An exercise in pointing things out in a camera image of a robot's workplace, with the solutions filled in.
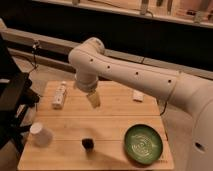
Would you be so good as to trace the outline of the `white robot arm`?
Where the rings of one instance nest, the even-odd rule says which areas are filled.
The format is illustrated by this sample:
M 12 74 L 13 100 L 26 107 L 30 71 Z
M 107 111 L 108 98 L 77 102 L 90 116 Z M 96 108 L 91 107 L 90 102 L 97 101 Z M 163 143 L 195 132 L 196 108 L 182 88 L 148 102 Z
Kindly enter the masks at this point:
M 213 171 L 213 81 L 113 59 L 105 56 L 104 51 L 102 41 L 92 37 L 69 52 L 68 61 L 76 69 L 76 86 L 90 93 L 104 77 L 182 109 L 193 119 L 185 171 Z

